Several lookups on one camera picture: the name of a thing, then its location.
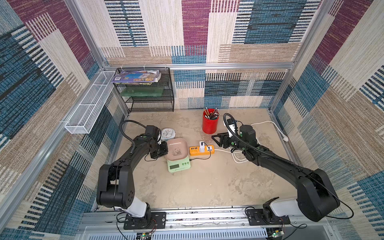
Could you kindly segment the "pink panda scale bowl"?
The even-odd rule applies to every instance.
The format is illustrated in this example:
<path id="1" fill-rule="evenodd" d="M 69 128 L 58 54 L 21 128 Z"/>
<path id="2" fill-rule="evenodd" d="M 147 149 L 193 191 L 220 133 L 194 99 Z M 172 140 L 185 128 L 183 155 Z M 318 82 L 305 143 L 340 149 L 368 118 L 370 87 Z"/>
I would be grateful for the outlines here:
<path id="1" fill-rule="evenodd" d="M 168 153 L 166 159 L 178 161 L 185 159 L 189 155 L 187 141 L 183 138 L 171 139 L 167 141 Z"/>

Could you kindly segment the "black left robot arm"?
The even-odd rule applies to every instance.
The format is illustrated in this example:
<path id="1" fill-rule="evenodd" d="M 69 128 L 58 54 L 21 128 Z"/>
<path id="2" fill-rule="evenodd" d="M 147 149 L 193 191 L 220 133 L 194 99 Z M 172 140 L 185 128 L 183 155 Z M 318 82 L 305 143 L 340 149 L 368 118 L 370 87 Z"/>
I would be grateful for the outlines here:
<path id="1" fill-rule="evenodd" d="M 123 124 L 134 123 L 145 132 L 134 139 L 123 130 Z M 161 130 L 156 126 L 143 125 L 137 121 L 124 120 L 119 125 L 123 137 L 131 142 L 130 148 L 115 162 L 104 164 L 99 170 L 97 197 L 98 205 L 119 209 L 130 217 L 148 220 L 151 208 L 135 196 L 133 172 L 142 158 L 147 155 L 154 160 L 168 154 L 168 145 L 161 140 Z"/>

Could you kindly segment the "green electronic kitchen scale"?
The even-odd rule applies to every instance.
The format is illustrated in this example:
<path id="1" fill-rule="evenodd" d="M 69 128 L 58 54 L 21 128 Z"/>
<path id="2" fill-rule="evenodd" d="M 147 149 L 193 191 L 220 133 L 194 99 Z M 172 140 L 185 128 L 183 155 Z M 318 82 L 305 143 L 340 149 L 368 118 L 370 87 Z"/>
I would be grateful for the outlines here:
<path id="1" fill-rule="evenodd" d="M 184 171 L 191 168 L 189 156 L 180 160 L 174 160 L 174 161 L 167 160 L 167 165 L 168 165 L 168 171 L 170 173 Z"/>

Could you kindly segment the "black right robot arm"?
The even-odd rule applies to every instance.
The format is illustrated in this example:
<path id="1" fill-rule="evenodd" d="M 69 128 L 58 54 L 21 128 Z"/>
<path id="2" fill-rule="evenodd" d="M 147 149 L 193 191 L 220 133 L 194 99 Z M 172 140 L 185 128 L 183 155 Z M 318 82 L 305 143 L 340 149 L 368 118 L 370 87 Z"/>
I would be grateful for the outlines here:
<path id="1" fill-rule="evenodd" d="M 297 190 L 297 198 L 290 210 L 299 210 L 307 219 L 318 222 L 343 204 L 327 175 L 321 169 L 311 170 L 284 159 L 259 144 L 250 125 L 237 125 L 235 118 L 225 113 L 223 122 L 227 132 L 212 136 L 219 147 L 241 151 L 246 160 L 277 174 Z"/>

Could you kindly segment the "white usb charger adapter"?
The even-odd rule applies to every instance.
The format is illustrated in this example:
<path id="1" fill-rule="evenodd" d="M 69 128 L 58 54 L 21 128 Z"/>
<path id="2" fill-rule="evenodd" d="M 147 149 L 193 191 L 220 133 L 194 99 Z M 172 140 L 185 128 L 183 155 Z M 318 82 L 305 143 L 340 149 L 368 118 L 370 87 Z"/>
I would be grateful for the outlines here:
<path id="1" fill-rule="evenodd" d="M 206 147 L 205 142 L 200 141 L 200 145 L 199 145 L 200 153 L 204 153 L 205 152 L 205 147 Z"/>

